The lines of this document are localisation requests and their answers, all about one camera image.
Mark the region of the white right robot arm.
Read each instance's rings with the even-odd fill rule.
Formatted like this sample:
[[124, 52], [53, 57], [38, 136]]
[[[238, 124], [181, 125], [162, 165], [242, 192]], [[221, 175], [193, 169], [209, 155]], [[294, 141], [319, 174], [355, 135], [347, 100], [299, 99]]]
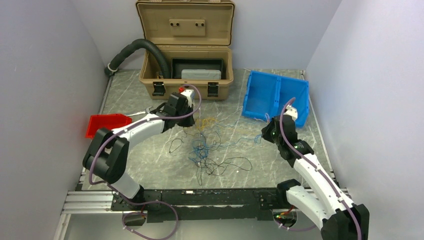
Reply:
[[370, 212], [356, 204], [324, 170], [310, 145], [298, 138], [293, 118], [275, 116], [262, 130], [262, 138], [277, 146], [281, 157], [298, 172], [309, 187], [290, 179], [277, 185], [275, 200], [282, 207], [290, 205], [303, 212], [319, 229], [324, 240], [366, 240]]

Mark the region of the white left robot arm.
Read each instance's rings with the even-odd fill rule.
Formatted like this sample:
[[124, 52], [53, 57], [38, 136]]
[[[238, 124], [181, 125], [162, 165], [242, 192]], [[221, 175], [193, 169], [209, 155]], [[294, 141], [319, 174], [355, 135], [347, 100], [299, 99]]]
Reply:
[[174, 92], [141, 120], [112, 130], [98, 129], [82, 160], [83, 167], [121, 193], [129, 209], [139, 209], [145, 201], [144, 188], [126, 170], [130, 150], [176, 125], [193, 126], [194, 97], [193, 89]]

